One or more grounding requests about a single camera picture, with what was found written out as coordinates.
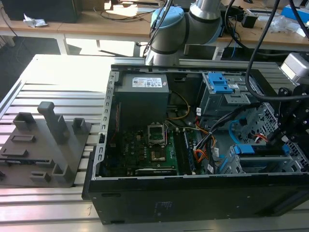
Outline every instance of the yellow cable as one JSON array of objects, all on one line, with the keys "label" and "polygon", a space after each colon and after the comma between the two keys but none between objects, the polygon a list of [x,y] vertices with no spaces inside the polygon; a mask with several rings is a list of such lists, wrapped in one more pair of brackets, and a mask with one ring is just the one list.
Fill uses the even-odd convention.
[{"label": "yellow cable", "polygon": [[167,119],[169,119],[169,120],[178,120],[178,119],[183,119],[183,118],[185,118],[185,117],[187,117],[188,116],[188,114],[190,113],[190,105],[189,105],[189,103],[186,101],[186,99],[182,96],[182,95],[180,95],[179,93],[177,93],[177,92],[175,92],[175,91],[173,91],[172,90],[172,93],[176,93],[181,99],[183,99],[183,101],[187,104],[187,113],[184,115],[184,116],[181,116],[181,117],[168,117]]}]

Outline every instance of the wooden desk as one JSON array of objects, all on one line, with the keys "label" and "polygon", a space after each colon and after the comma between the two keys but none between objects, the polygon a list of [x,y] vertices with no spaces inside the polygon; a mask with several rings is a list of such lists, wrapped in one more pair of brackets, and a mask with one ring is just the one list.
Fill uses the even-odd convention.
[{"label": "wooden desk", "polygon": [[[230,0],[222,0],[224,5],[228,5]],[[255,0],[253,4],[244,2],[243,0],[235,0],[235,6],[241,6],[244,9],[249,8],[262,8],[266,9],[262,4],[261,0]],[[265,21],[256,21],[254,28],[243,28],[241,23],[237,23],[236,31],[241,37],[241,42],[249,48],[255,48],[257,41],[266,25]],[[216,42],[209,44],[216,46],[216,51],[213,56],[213,60],[220,60],[222,53],[226,46],[230,43],[231,36],[225,34],[222,38],[218,38]],[[309,51],[309,40],[305,37],[300,36],[295,32],[268,32],[263,40],[261,49],[272,49],[272,50],[287,50],[287,51]]]},{"label": "wooden desk", "polygon": [[[110,14],[109,17],[124,18],[126,16]],[[147,42],[151,16],[146,14],[142,18],[144,20],[138,22],[117,22],[102,18],[93,11],[84,11],[76,24],[63,23],[58,33],[65,34],[66,38],[76,38],[76,35],[92,35],[99,36],[101,40],[106,36],[106,38],[121,41]]]},{"label": "wooden desk", "polygon": [[[229,0],[222,0],[224,5],[228,5]],[[264,8],[261,0],[255,0],[254,4],[249,4],[243,0],[236,0],[234,5],[247,8]],[[110,17],[124,17],[122,15],[110,14]],[[139,22],[116,22],[100,17],[93,11],[82,13],[78,23],[53,23],[48,22],[48,27],[30,28],[22,21],[7,20],[13,30],[19,36],[54,38],[58,42],[61,54],[69,54],[66,38],[75,39],[94,39],[94,40],[116,40],[147,42],[149,40],[149,29],[151,16],[143,17],[146,21]],[[263,31],[266,22],[256,22],[253,29],[243,28],[241,23],[237,23],[236,31],[240,34],[241,41],[249,48],[254,48]],[[0,35],[14,35],[7,25],[0,18]],[[218,38],[216,42],[207,44],[216,46],[216,52],[213,59],[221,59],[224,48],[231,41],[231,37],[225,34]],[[309,41],[297,33],[280,32],[268,33],[261,46],[262,49],[288,50],[288,51],[309,51]]]}]

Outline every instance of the black computer case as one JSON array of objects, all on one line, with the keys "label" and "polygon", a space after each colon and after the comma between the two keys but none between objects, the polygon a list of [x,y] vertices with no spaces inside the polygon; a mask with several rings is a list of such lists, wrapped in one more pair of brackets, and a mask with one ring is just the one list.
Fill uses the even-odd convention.
[{"label": "black computer case", "polygon": [[23,20],[24,14],[35,19],[75,23],[82,11],[81,0],[2,0],[11,20]]}]

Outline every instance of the blue box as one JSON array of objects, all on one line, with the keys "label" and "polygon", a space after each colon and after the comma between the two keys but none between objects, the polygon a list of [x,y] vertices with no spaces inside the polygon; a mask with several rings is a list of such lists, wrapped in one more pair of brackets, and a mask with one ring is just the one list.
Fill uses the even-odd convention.
[{"label": "blue box", "polygon": [[[297,12],[298,12],[301,20],[304,23],[307,23],[309,21],[309,10],[307,10],[305,8],[300,8],[300,9],[297,9]],[[291,19],[296,20],[296,17],[294,15],[290,5],[287,5],[286,7],[284,7],[284,9],[281,12],[281,15],[283,15],[287,18],[291,18]]]}]

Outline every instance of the cable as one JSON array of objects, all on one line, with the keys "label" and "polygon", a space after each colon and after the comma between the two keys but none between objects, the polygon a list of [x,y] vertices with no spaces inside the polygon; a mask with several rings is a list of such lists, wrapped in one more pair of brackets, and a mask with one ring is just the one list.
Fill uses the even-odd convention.
[{"label": "cable", "polygon": [[[235,2],[235,0],[231,0],[227,9],[226,9],[226,12],[225,12],[225,25],[226,25],[226,30],[229,32],[229,34],[232,36],[232,38],[235,40],[235,42],[240,46],[242,47],[243,49],[247,50],[248,52],[251,52],[250,49],[245,46],[243,43],[241,43],[234,35],[233,31],[231,30],[231,28],[229,27],[229,23],[228,23],[228,12],[230,10],[230,8],[232,7],[233,3]],[[262,56],[267,56],[267,57],[277,57],[277,56],[287,56],[289,55],[289,53],[280,53],[280,54],[266,54],[266,53],[260,53],[258,52],[259,55],[262,55]]]},{"label": "cable", "polygon": [[116,111],[116,130],[115,130],[114,134],[112,135],[110,144],[112,143],[112,141],[114,140],[114,137],[117,134],[117,130],[118,130],[118,114],[119,114],[119,105],[117,105],[117,111]]},{"label": "cable", "polygon": [[[236,33],[237,15],[236,15],[235,17],[236,17],[236,18],[235,18],[235,26],[234,26],[234,36],[235,36],[235,33]],[[235,41],[235,44],[234,44],[234,50],[233,50],[233,53],[232,53],[231,58],[233,58],[233,57],[234,57],[235,52],[236,52],[236,41]]]},{"label": "cable", "polygon": [[228,127],[228,133],[230,134],[231,138],[233,139],[234,143],[240,144],[240,141],[236,138],[236,136],[233,134],[232,127],[234,123],[239,123],[239,120],[234,120],[230,122],[230,125]]},{"label": "cable", "polygon": [[189,115],[189,113],[190,113],[190,105],[189,105],[189,103],[188,103],[187,100],[186,100],[182,95],[180,95],[178,92],[172,90],[172,93],[176,93],[176,94],[186,103],[186,105],[187,105],[187,112],[186,112],[186,114],[183,115],[183,116],[180,116],[180,117],[169,117],[169,118],[167,118],[167,119],[169,119],[169,120],[178,120],[178,119],[182,119],[182,118],[187,117],[187,116]]},{"label": "cable", "polygon": [[242,111],[252,109],[252,108],[258,108],[261,106],[262,103],[256,102],[251,103],[249,105],[242,105],[241,107],[236,108],[235,110],[231,111],[230,113],[222,116],[209,130],[209,134],[203,138],[199,143],[197,144],[197,149],[201,149],[206,142],[209,140],[210,136],[217,130],[217,128],[223,126],[226,122],[233,120],[237,115],[239,115]]},{"label": "cable", "polygon": [[197,163],[200,163],[204,158],[206,158],[207,160],[209,159],[209,157],[207,156],[207,154],[205,152],[203,152],[202,150],[195,150],[194,151],[194,157],[197,160]]},{"label": "cable", "polygon": [[197,130],[197,131],[200,131],[199,128],[194,128],[194,127],[182,127],[182,126],[177,125],[177,124],[174,123],[174,122],[171,122],[170,120],[166,120],[166,121],[169,122],[169,124],[173,125],[174,127],[179,127],[179,128],[189,129],[189,130]]},{"label": "cable", "polygon": [[297,12],[297,9],[294,5],[294,1],[293,0],[290,0],[290,6],[291,6],[291,9],[293,11],[293,14],[295,15],[295,18],[296,20],[298,21],[298,24],[300,25],[300,27],[302,28],[302,30],[304,31],[305,35],[307,36],[307,38],[309,39],[309,32],[305,26],[305,24],[303,23],[303,21],[301,20],[298,12]]},{"label": "cable", "polygon": [[263,139],[265,142],[268,142],[268,139],[262,134],[255,134],[253,137],[258,137],[258,138]]},{"label": "cable", "polygon": [[[4,8],[1,7],[1,9],[0,9],[0,14],[1,14],[1,17],[2,17],[3,21],[4,21],[5,24],[10,28],[10,30],[13,32],[13,34],[14,34],[17,38],[19,38],[19,36],[15,33],[15,31],[11,28],[11,26],[8,24],[8,22],[7,22],[6,19],[4,18],[3,10],[4,10]],[[32,56],[34,56],[33,53],[27,48],[27,46],[26,46],[24,43],[22,43],[22,45],[26,48],[26,50],[27,50]]]},{"label": "cable", "polygon": [[[199,127],[198,123],[196,123],[196,127],[199,128],[202,132],[204,132],[205,134],[209,134],[208,131],[203,130],[201,127]],[[212,148],[214,148],[214,146],[216,145],[216,139],[214,138],[213,135],[211,135],[212,138]]]},{"label": "cable", "polygon": [[143,19],[141,17],[141,15],[146,15],[146,14],[150,14],[154,11],[151,11],[151,12],[144,12],[144,13],[141,13],[141,14],[137,14],[137,15],[134,15],[134,16],[129,16],[129,17],[125,17],[125,18],[111,18],[111,17],[107,17],[107,16],[104,16],[102,15],[103,13],[99,13],[96,11],[96,8],[93,7],[93,10],[94,12],[96,12],[98,15],[100,15],[102,18],[105,18],[105,19],[108,19],[108,20],[112,20],[112,21],[115,21],[115,22],[122,22],[122,23],[132,23],[132,22],[138,22],[138,21],[147,21],[145,19]]},{"label": "cable", "polygon": [[160,14],[161,14],[162,9],[163,9],[164,7],[162,7],[162,9],[160,9],[159,14],[158,14],[157,18],[156,18],[155,21],[154,21],[154,24],[156,25],[156,23],[157,23],[157,21],[158,21],[158,19],[159,19],[159,17],[160,17],[159,25],[158,25],[158,26],[155,28],[155,30],[153,31],[153,35],[151,36],[151,38],[150,38],[148,44],[146,45],[146,47],[145,47],[145,49],[144,49],[143,57],[145,57],[145,54],[149,51],[149,48],[150,48],[152,42],[154,41],[154,39],[155,39],[155,37],[156,37],[156,35],[157,35],[157,33],[158,33],[160,27],[161,27],[161,25],[162,25],[162,23],[163,23],[163,21],[164,21],[166,15],[167,15],[168,12],[169,12],[169,9],[170,9],[170,6],[171,6],[172,3],[173,3],[173,0],[166,0],[166,2],[167,2],[167,3],[164,4],[165,9],[164,9],[164,12],[163,12],[162,16],[160,17]]},{"label": "cable", "polygon": [[258,100],[260,100],[261,102],[288,102],[288,101],[301,101],[301,100],[308,100],[309,99],[309,95],[299,95],[299,96],[288,96],[288,97],[267,97],[267,96],[263,96],[258,94],[257,92],[255,92],[255,90],[251,87],[250,84],[250,71],[251,68],[253,66],[253,62],[254,62],[254,58],[255,55],[257,54],[257,51],[259,49],[259,47],[261,46],[263,39],[266,36],[266,33],[270,27],[271,21],[273,20],[277,7],[279,5],[280,0],[276,0],[274,8],[270,14],[269,20],[266,23],[265,29],[261,35],[261,38],[259,39],[256,48],[254,49],[254,52],[250,58],[249,64],[248,64],[248,68],[246,71],[246,76],[245,76],[245,83],[246,83],[246,87],[248,89],[248,91],[254,96],[256,97]]}]

